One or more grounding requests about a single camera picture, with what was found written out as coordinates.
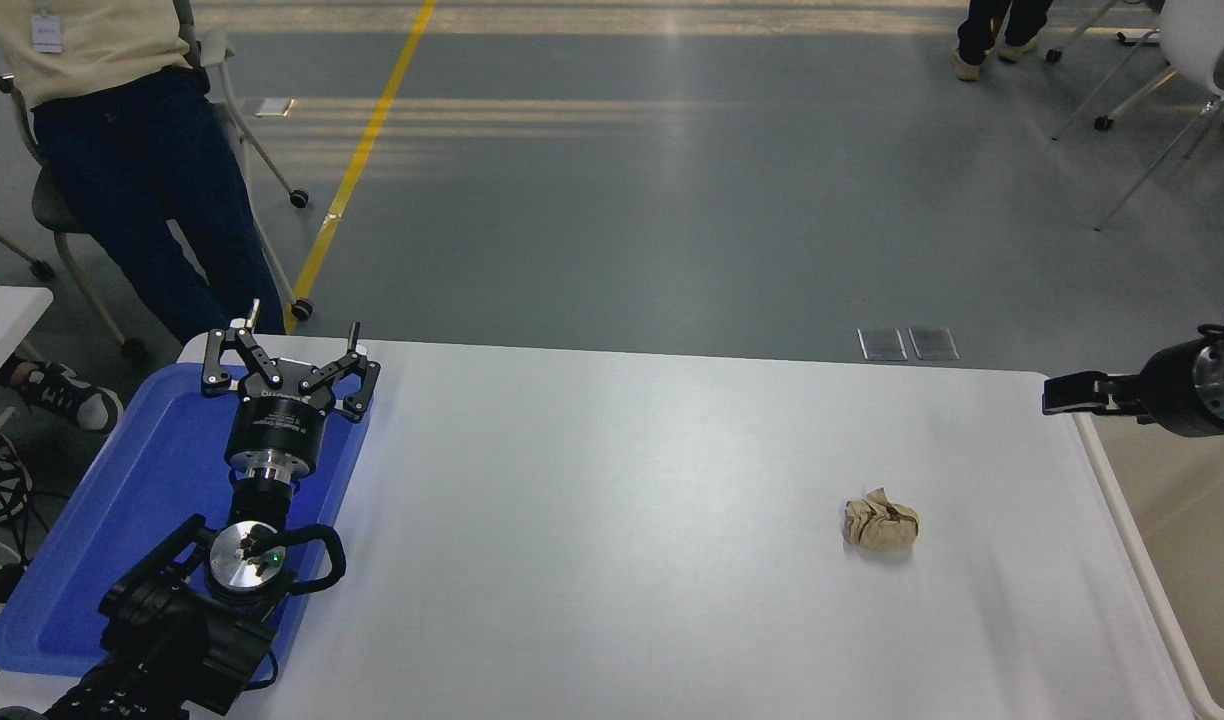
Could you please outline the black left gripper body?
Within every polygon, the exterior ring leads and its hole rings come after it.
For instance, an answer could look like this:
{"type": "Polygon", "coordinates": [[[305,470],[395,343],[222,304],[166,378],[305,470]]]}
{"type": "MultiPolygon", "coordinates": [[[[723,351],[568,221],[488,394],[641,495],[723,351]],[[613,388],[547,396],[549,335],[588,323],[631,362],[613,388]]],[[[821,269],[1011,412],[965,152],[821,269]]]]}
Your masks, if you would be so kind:
{"type": "Polygon", "coordinates": [[[271,387],[257,372],[246,373],[237,384],[237,414],[224,451],[234,470],[247,471],[263,462],[283,462],[293,471],[318,469],[327,415],[337,407],[337,396],[332,386],[321,386],[308,396],[301,391],[315,365],[286,358],[279,358],[277,365],[279,387],[271,387]]]}

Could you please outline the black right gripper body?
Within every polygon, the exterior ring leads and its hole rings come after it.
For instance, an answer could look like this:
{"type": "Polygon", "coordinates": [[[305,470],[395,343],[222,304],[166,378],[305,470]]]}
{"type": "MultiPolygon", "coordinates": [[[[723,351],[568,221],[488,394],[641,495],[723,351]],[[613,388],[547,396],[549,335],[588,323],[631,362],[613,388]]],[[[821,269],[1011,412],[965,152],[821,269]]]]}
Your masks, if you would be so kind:
{"type": "Polygon", "coordinates": [[[1157,351],[1140,373],[1152,421],[1176,436],[1224,436],[1224,340],[1192,340],[1157,351]]]}

